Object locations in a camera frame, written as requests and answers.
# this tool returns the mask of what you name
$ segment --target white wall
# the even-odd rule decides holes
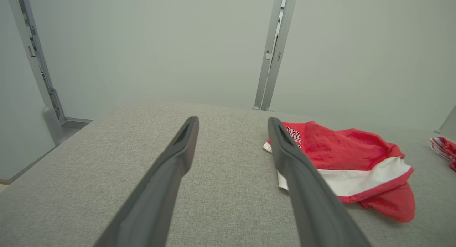
[[[30,1],[67,117],[137,100],[254,104],[273,0]]]
[[[456,0],[297,0],[271,108],[435,130],[456,101]]]
[[[0,26],[0,179],[10,179],[55,145],[8,0],[0,0]]]

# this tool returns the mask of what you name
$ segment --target fabric texture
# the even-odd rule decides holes
[[[358,202],[399,222],[414,218],[415,198],[407,183],[413,168],[397,145],[354,128],[334,131],[314,121],[283,125],[340,201]],[[272,152],[270,140],[263,148]]]
[[[431,138],[430,148],[450,162],[450,168],[456,171],[456,144],[444,137]]]
[[[375,132],[415,169],[415,219],[399,223],[357,204],[346,208],[374,247],[454,247],[454,171],[429,148],[431,131],[189,103],[139,103],[91,122],[0,193],[0,246],[91,247],[189,116],[200,131],[181,181],[166,245],[299,246],[290,197],[277,188],[271,116]]]

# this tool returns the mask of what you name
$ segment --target gray upholstered table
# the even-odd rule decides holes
[[[91,246],[189,116],[199,116],[193,165],[183,178],[168,246],[298,246],[288,195],[262,149],[267,119],[381,135],[415,168],[416,217],[398,223],[347,209],[374,246],[455,246],[456,173],[429,147],[430,131],[386,128],[196,104],[125,106],[95,120],[0,194],[0,246]]]

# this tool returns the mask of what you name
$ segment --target red and white cloth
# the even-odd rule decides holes
[[[358,129],[334,131],[316,122],[283,125],[344,203],[358,202],[399,222],[415,217],[415,198],[407,179],[414,171],[399,147]],[[263,148],[272,152],[269,140]],[[288,190],[277,172],[279,187]]]
[[[445,157],[450,162],[450,167],[456,170],[456,144],[444,137],[431,138],[430,148]]]

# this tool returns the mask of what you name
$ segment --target metal bracket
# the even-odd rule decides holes
[[[280,63],[282,62],[282,53],[285,49],[288,32],[290,30],[291,19],[293,17],[293,11],[295,9],[296,0],[286,0],[286,6],[282,15],[282,22],[280,23],[280,38],[277,39],[275,45],[275,56],[277,59],[272,60],[271,69],[268,76],[267,85],[264,88],[263,102],[261,103],[261,110],[271,111],[269,108],[271,105],[272,94],[274,93],[275,82],[277,81],[277,75],[279,73]]]
[[[47,128],[51,133],[52,140],[54,140],[54,144],[59,146],[62,144],[66,138],[63,134],[62,126],[60,126],[59,121],[54,115],[54,109],[50,107],[45,107],[43,110],[44,121],[47,124]]]
[[[272,53],[266,53],[266,56],[264,58],[267,59],[267,60],[271,60],[272,59]]]
[[[51,98],[52,106],[54,107],[54,112],[56,113],[57,118],[59,119],[59,122],[60,122],[62,113],[60,111],[61,106],[60,106],[60,101],[58,99],[57,91],[52,87],[48,87],[47,92],[49,93],[49,97]]]
[[[33,36],[36,35],[36,31],[35,31],[35,28],[33,28],[33,25],[30,25],[30,33],[31,33],[31,35],[33,35]]]

